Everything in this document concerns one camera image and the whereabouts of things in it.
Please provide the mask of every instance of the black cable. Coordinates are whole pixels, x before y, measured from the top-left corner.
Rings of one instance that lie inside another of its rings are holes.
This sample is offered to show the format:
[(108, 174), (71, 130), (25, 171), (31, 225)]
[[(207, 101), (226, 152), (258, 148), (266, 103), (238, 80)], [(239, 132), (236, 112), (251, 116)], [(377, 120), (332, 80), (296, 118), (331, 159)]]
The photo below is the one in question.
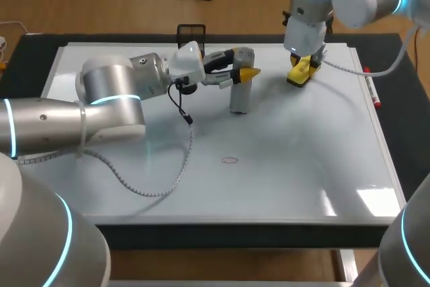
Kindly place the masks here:
[[(171, 90), (171, 88), (172, 88), (173, 85), (176, 85), (176, 88), (177, 88), (177, 90), (179, 92), (179, 104), (175, 101), (175, 99), (173, 99), (173, 97), (172, 97), (172, 95), (170, 93), (170, 90)], [(193, 118), (191, 118), (191, 116), (182, 109), (182, 92), (181, 92), (181, 88), (182, 88), (182, 84), (180, 84), (180, 83), (171, 83), (169, 85), (169, 87), (167, 88), (167, 95), (169, 96), (170, 101), (172, 101), (173, 104), (176, 106), (176, 108), (178, 108), (179, 113), (181, 114), (182, 118), (189, 125), (192, 125), (193, 124)]]
[(169, 85), (169, 87), (167, 88), (167, 95), (169, 96), (170, 101), (172, 101), (173, 104), (176, 106), (176, 108), (179, 109), (179, 112), (182, 113), (182, 112), (184, 112), (182, 110), (182, 107), (179, 104), (177, 104), (177, 102), (175, 101), (175, 99), (173, 99), (173, 97), (172, 97), (172, 95), (170, 93), (170, 90), (171, 90), (172, 86), (174, 86), (174, 85), (175, 85), (174, 83), (172, 83), (172, 84)]
[(417, 31), (415, 32), (415, 37), (414, 37), (414, 56), (415, 56), (415, 72), (418, 73), (418, 48), (417, 48), (417, 37), (418, 37), (418, 32), (419, 32), (419, 28), (417, 29)]

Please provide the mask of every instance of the yellow object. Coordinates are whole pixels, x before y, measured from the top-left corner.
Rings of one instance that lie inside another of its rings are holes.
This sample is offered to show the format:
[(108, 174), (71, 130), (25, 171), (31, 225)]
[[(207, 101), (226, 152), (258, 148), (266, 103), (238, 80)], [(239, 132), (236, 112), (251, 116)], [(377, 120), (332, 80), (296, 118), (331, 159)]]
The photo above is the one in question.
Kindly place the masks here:
[(287, 81), (296, 87), (302, 87), (319, 70), (319, 68), (320, 66), (317, 68), (310, 67), (310, 56), (303, 57), (288, 73)]
[(241, 83), (250, 81), (255, 75), (260, 73), (260, 69), (254, 69), (253, 67), (243, 67), (240, 70)]

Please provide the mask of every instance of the whiteboard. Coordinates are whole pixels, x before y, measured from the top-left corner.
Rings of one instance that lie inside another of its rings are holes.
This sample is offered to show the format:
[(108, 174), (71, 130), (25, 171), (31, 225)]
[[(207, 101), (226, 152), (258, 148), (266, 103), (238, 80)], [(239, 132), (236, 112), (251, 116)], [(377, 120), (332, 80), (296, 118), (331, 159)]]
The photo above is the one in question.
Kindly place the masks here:
[[(390, 224), (404, 204), (362, 77), (323, 65), (302, 89), (287, 83), (282, 44), (207, 44), (206, 52), (255, 50), (251, 112), (229, 113), (230, 90), (199, 85), (184, 97), (196, 139), (185, 176), (166, 198), (124, 188), (97, 159), (68, 155), (23, 172), (95, 224)], [(44, 96), (75, 101), (75, 73), (98, 54), (170, 56), (174, 44), (70, 43), (58, 51)], [(356, 51), (328, 44), (327, 59), (360, 69)], [(146, 138), (97, 147), (132, 186), (167, 190), (179, 175), (189, 127), (166, 95), (142, 103)], [(234, 164), (223, 163), (234, 157)]]

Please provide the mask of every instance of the red marker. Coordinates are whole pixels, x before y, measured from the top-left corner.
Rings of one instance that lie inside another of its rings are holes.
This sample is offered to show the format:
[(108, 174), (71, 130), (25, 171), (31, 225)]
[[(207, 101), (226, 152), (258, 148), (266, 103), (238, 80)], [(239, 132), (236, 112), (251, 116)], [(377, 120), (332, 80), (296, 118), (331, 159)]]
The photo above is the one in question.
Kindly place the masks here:
[[(370, 69), (365, 67), (363, 69), (364, 73), (370, 73)], [(376, 93), (376, 88), (374, 85), (374, 80), (371, 77), (365, 77), (365, 82), (368, 84), (368, 89), (370, 93), (370, 97), (372, 98), (372, 102), (374, 103), (375, 109), (381, 108), (381, 101), (379, 100), (378, 94)]]

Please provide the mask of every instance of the robot cable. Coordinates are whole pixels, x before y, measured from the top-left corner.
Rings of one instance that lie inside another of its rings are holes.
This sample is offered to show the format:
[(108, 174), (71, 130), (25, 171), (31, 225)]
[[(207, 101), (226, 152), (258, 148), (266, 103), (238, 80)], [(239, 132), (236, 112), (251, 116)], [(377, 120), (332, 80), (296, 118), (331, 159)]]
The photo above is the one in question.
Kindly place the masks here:
[[(179, 113), (181, 114), (182, 118), (184, 118), (184, 120), (188, 123), (189, 126), (189, 145), (188, 145), (188, 150), (187, 150), (187, 154), (185, 156), (185, 159), (183, 161), (182, 167), (181, 167), (181, 171), (179, 172), (179, 175), (177, 177), (177, 179), (173, 182), (173, 185), (166, 191), (164, 192), (145, 192), (145, 191), (140, 191), (134, 187), (132, 187), (125, 179), (122, 178), (122, 176), (119, 174), (118, 170), (114, 167), (114, 164), (112, 164), (112, 162), (107, 159), (106, 157), (104, 157), (103, 155), (92, 151), (90, 149), (83, 149), (82, 153), (84, 155), (88, 155), (88, 156), (92, 156), (96, 159), (98, 159), (99, 161), (101, 161), (102, 163), (104, 163), (107, 167), (109, 167), (109, 169), (111, 170), (111, 172), (115, 175), (116, 179), (129, 191), (138, 194), (140, 196), (144, 196), (147, 198), (160, 198), (163, 196), (167, 196), (169, 195), (171, 192), (173, 192), (173, 190), (178, 186), (179, 182), (182, 180), (182, 177), (185, 175), (185, 170), (187, 168), (187, 165), (189, 163), (189, 157), (191, 156), (191, 150), (193, 148), (193, 143), (194, 143), (194, 128), (193, 128), (193, 120), (191, 118), (191, 116), (189, 114), (187, 114), (183, 109), (182, 109), (182, 93), (180, 91), (181, 86), (178, 87), (179, 90), (179, 104), (176, 103), (176, 101), (172, 98), (171, 94), (170, 94), (170, 89), (171, 86), (169, 86), (169, 90), (168, 90), (168, 94), (169, 94), (169, 98), (171, 99), (171, 101), (177, 106), (177, 108), (179, 109)], [(39, 156), (39, 157), (34, 157), (31, 159), (24, 159), (24, 160), (17, 160), (16, 163), (18, 165), (29, 165), (29, 164), (37, 164), (37, 163), (43, 163), (45, 161), (50, 161), (52, 159), (61, 157), (63, 155), (66, 154), (70, 154), (70, 153), (74, 153), (75, 150), (64, 150), (64, 151), (56, 151), (54, 153), (50, 153), (47, 155), (43, 155), (43, 156)]]
[(345, 71), (345, 72), (348, 72), (348, 73), (352, 73), (352, 74), (355, 74), (355, 75), (361, 75), (361, 76), (363, 76), (363, 77), (383, 77), (384, 75), (388, 75), (388, 74), (390, 74), (392, 71), (394, 71), (394, 70), (396, 69), (396, 67), (400, 64), (400, 62), (401, 62), (401, 60), (402, 60), (402, 58), (403, 58), (403, 55), (404, 55), (404, 53), (406, 52), (407, 46), (408, 46), (408, 44), (409, 44), (409, 42), (410, 42), (411, 38), (413, 37), (414, 33), (415, 33), (418, 29), (419, 29), (419, 26), (418, 26), (418, 25), (414, 25), (414, 26), (413, 26), (413, 27), (408, 31), (408, 33), (406, 34), (406, 38), (404, 39), (403, 45), (402, 45), (402, 47), (401, 47), (401, 49), (400, 49), (400, 52), (398, 53), (398, 56), (397, 56), (396, 60), (392, 63), (391, 67), (389, 67), (389, 68), (388, 68), (387, 70), (385, 70), (385, 71), (382, 71), (382, 72), (376, 72), (376, 73), (362, 73), (362, 72), (357, 72), (357, 71), (354, 71), (354, 70), (347, 69), (347, 68), (345, 68), (345, 67), (341, 67), (340, 65), (336, 65), (336, 64), (334, 64), (334, 63), (332, 63), (332, 62), (329, 62), (329, 61), (327, 61), (327, 60), (325, 60), (325, 59), (323, 59), (322, 61), (323, 61), (325, 64), (327, 64), (327, 65), (329, 65), (329, 66), (331, 66), (331, 67), (334, 67), (335, 69), (338, 69), (338, 70), (341, 70), (341, 71)]

